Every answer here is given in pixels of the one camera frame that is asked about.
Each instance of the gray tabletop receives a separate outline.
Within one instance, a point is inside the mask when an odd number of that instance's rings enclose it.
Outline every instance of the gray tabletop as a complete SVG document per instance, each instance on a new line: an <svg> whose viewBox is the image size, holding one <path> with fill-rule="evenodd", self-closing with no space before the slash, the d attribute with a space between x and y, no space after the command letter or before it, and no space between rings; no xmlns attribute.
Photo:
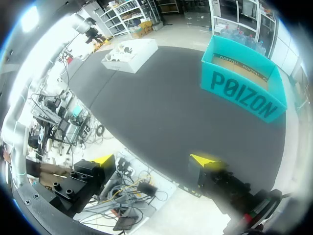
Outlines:
<svg viewBox="0 0 313 235"><path fill-rule="evenodd" d="M213 154L252 192L270 190L285 141L285 114L266 124L200 88L203 52L159 47L136 74L106 69L91 55L70 88L126 147L176 182L196 186L189 155Z"/></svg>

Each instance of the floor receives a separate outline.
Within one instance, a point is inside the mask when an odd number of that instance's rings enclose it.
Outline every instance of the floor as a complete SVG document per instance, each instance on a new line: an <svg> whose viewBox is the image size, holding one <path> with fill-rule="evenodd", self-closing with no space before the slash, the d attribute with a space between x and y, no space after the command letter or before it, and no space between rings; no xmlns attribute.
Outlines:
<svg viewBox="0 0 313 235"><path fill-rule="evenodd" d="M154 31L147 35L147 38L156 39L160 46L184 47L205 51L212 33L203 27L187 26L182 24L182 19L172 18L168 24L159 31ZM129 35L122 35L115 38L112 44L102 47L101 50L112 49L116 44L124 40L130 40ZM283 192L290 191L290 179L293 176L293 167L298 150L299 121L294 109L294 97L288 82L287 76L282 72L282 80L288 102L286 111L286 137L283 160L274 188ZM81 158L91 160L95 157L109 153L117 153L125 146L114 138L109 132L105 133L108 140L104 140L100 145L86 146L82 150L74 150L74 161ZM155 213L145 224L134 234L136 235L166 235L166 234L223 234L223 229L227 225L229 217L223 215L214 202L206 197L196 198L191 194L178 189L169 199L163 208Z"/></svg>

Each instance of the plastic bottle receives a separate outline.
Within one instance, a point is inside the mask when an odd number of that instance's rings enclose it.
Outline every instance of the plastic bottle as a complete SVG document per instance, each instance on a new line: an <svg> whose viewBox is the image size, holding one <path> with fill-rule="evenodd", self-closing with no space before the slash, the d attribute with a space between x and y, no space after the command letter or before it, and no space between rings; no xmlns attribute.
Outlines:
<svg viewBox="0 0 313 235"><path fill-rule="evenodd" d="M246 46L255 50L256 43L253 39L252 34L250 34L250 36L246 38Z"/></svg>
<svg viewBox="0 0 313 235"><path fill-rule="evenodd" d="M239 28L233 30L231 33L231 38L234 40L234 38L239 34L239 32L240 32Z"/></svg>
<svg viewBox="0 0 313 235"><path fill-rule="evenodd" d="M265 55L266 53L266 49L263 47L263 41L260 41L256 44L256 47L255 47L255 50L262 54L262 55Z"/></svg>
<svg viewBox="0 0 313 235"><path fill-rule="evenodd" d="M246 37L244 36L242 31L239 31L239 34L234 35L233 40L243 45L246 44Z"/></svg>
<svg viewBox="0 0 313 235"><path fill-rule="evenodd" d="M229 39L231 38L231 32L228 29L228 25L226 25L226 27L221 30L221 37Z"/></svg>

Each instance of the black cable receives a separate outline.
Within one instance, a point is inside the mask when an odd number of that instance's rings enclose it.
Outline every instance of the black cable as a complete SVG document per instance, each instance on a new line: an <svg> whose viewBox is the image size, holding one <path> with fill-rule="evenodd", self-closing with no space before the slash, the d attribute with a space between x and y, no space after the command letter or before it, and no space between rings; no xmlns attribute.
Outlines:
<svg viewBox="0 0 313 235"><path fill-rule="evenodd" d="M129 226L133 226L135 224L140 223L142 221L143 217L144 217L144 214L143 214L142 210L138 209L137 207L120 207L120 208L136 208L141 213L141 218L137 222L135 222L133 224L130 224ZM111 225L102 225L102 224L93 224L93 223L84 223L84 222L82 222L82 224L98 225L98 226L112 227L112 228L115 227L115 226L111 226Z"/></svg>
<svg viewBox="0 0 313 235"><path fill-rule="evenodd" d="M97 127L97 129L96 129L96 135L98 136L98 137L100 137L100 136L102 136L103 135L103 133L104 133L104 125L102 125L102 124L100 124L100 125L98 125L98 127Z"/></svg>
<svg viewBox="0 0 313 235"><path fill-rule="evenodd" d="M73 155L73 149L72 149L72 144L69 143L69 146L70 146L70 152L72 154L72 167L71 167L71 170L73 170L73 166L74 166L74 155Z"/></svg>
<svg viewBox="0 0 313 235"><path fill-rule="evenodd" d="M161 202L167 201L167 199L168 199L168 193L167 193L167 192L164 192L164 193L166 194L166 199L165 199L165 200L160 200L157 196L155 196L156 199L159 200L159 201L161 201Z"/></svg>
<svg viewBox="0 0 313 235"><path fill-rule="evenodd" d="M106 218L106 219L115 219L115 217L109 216L109 215L104 214L104 213L101 213L101 212L94 212L94 211L84 211L84 212L89 212L89 213L104 215L104 216L107 216L107 217L108 217L108 218ZM92 214L91 216L88 216L88 217L86 217L86 218L83 218L83 219L81 219L80 221L82 221L82 220L84 220L84 219L87 219L87 218L90 218L90 217L94 216L94 214Z"/></svg>

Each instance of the bolt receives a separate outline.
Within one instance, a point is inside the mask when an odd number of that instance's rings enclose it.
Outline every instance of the bolt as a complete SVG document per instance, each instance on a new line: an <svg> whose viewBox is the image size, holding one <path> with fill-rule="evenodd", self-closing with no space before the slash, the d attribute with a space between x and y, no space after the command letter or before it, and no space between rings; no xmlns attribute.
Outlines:
<svg viewBox="0 0 313 235"><path fill-rule="evenodd" d="M35 198L35 199L39 199L39 198L40 198L40 195L36 193L36 194L34 194L34 198Z"/></svg>
<svg viewBox="0 0 313 235"><path fill-rule="evenodd" d="M75 171L72 171L72 172L70 173L70 175L71 175L71 177L76 177L76 176L77 176L77 173L76 173Z"/></svg>
<svg viewBox="0 0 313 235"><path fill-rule="evenodd" d="M67 196L69 196L70 198L74 197L74 195L75 195L74 191L71 190L71 189L66 190L66 194L67 194Z"/></svg>
<svg viewBox="0 0 313 235"><path fill-rule="evenodd" d="M57 190L57 191L59 191L59 190L62 189L61 186L60 186L60 184L59 184L58 182L54 182L54 183L53 183L53 187L54 187L54 189Z"/></svg>

